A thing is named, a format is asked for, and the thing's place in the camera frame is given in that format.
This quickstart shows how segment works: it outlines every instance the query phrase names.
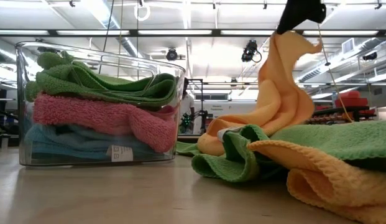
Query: orange microfiber cloth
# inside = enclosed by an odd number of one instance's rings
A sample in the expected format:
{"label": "orange microfiber cloth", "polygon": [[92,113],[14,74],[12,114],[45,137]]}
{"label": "orange microfiber cloth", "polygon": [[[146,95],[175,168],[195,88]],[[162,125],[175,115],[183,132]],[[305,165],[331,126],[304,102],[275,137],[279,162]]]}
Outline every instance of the orange microfiber cloth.
{"label": "orange microfiber cloth", "polygon": [[386,173],[281,140],[256,141],[248,149],[290,169],[288,191],[302,202],[362,223],[386,223]]}
{"label": "orange microfiber cloth", "polygon": [[214,156],[224,154],[223,145],[216,137],[221,129],[256,124],[271,136],[279,129],[308,119],[314,111],[313,102],[293,81],[292,70],[302,55],[320,51],[321,43],[314,46],[294,32],[288,31],[283,35],[274,33],[270,38],[269,56],[259,71],[259,95],[255,110],[213,120],[206,134],[199,138],[198,149]]}

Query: green microfiber cloth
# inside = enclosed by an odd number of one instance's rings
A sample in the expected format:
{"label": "green microfiber cloth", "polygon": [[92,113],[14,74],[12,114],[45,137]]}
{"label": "green microfiber cloth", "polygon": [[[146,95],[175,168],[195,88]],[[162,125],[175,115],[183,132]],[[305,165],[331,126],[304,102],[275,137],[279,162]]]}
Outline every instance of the green microfiber cloth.
{"label": "green microfiber cloth", "polygon": [[36,82],[29,82],[26,86],[27,100],[33,101],[38,92],[44,91],[49,95],[74,93],[112,103],[163,106],[176,94],[173,75],[164,73],[132,82],[96,74],[81,62],[71,64],[73,57],[66,52],[62,52],[62,56],[51,52],[39,55],[37,63],[44,70],[37,73]]}
{"label": "green microfiber cloth", "polygon": [[269,178],[283,167],[269,158],[252,152],[247,145],[254,141],[268,140],[262,130],[248,124],[239,131],[226,131],[223,135],[223,156],[199,154],[196,144],[177,144],[177,152],[183,155],[195,155],[191,161],[193,169],[204,177],[220,178],[228,182],[245,182],[260,178]]}
{"label": "green microfiber cloth", "polygon": [[279,130],[270,140],[315,147],[352,166],[386,172],[386,121],[295,125]]}

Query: label sticker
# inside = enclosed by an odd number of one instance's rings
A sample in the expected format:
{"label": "label sticker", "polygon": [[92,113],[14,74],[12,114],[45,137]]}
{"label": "label sticker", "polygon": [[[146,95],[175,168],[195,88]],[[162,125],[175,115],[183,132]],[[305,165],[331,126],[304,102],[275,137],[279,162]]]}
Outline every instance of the label sticker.
{"label": "label sticker", "polygon": [[133,161],[133,150],[131,147],[110,146],[107,155],[111,154],[111,162]]}
{"label": "label sticker", "polygon": [[238,133],[242,127],[230,127],[218,131],[218,139],[223,142],[223,136],[227,131]]}

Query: wooden table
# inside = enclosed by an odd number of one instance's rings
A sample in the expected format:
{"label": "wooden table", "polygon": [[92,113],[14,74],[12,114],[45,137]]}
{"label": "wooden table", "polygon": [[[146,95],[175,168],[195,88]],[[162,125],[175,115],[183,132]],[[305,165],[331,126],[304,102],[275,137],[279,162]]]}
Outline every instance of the wooden table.
{"label": "wooden table", "polygon": [[285,183],[202,178],[190,158],[116,167],[19,165],[0,152],[0,224],[354,223],[289,195]]}

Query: stack of towels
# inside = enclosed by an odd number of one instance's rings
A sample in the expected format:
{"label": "stack of towels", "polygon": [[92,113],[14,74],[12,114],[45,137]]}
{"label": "stack of towels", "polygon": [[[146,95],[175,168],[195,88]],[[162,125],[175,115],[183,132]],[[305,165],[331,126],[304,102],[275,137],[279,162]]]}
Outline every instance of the stack of towels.
{"label": "stack of towels", "polygon": [[362,223],[386,223],[386,121],[300,124],[314,106],[293,81],[293,66],[320,50],[321,43],[297,33],[273,34],[256,109],[218,117],[197,144],[178,143],[177,151],[194,156],[200,175],[228,182],[287,172],[296,199]]}
{"label": "stack of towels", "polygon": [[44,69],[25,89],[34,122],[24,138],[33,158],[110,161],[111,146],[133,151],[134,161],[166,159],[175,145],[173,75],[136,82],[96,74],[66,52],[46,52]]}

